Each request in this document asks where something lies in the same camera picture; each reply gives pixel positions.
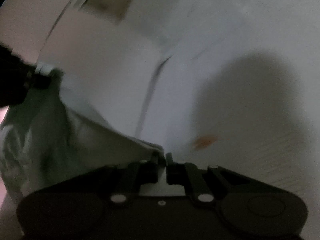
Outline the light blue garment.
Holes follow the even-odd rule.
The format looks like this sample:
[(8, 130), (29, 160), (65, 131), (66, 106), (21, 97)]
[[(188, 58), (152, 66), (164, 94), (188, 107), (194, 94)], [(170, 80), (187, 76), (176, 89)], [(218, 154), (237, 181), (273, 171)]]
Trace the light blue garment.
[(149, 158), (163, 147), (136, 128), (161, 49), (129, 20), (68, 12), (30, 28), (1, 12), (1, 44), (61, 81), (29, 90), (1, 122), (1, 179), (18, 204), (29, 194), (105, 165)]

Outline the white carrot print bedsheet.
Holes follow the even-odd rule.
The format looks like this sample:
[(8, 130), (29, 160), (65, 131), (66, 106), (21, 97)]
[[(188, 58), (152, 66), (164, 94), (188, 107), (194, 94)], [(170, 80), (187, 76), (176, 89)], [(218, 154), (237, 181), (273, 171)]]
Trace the white carrot print bedsheet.
[(1, 42), (115, 129), (298, 194), (319, 239), (319, 0), (5, 0)]

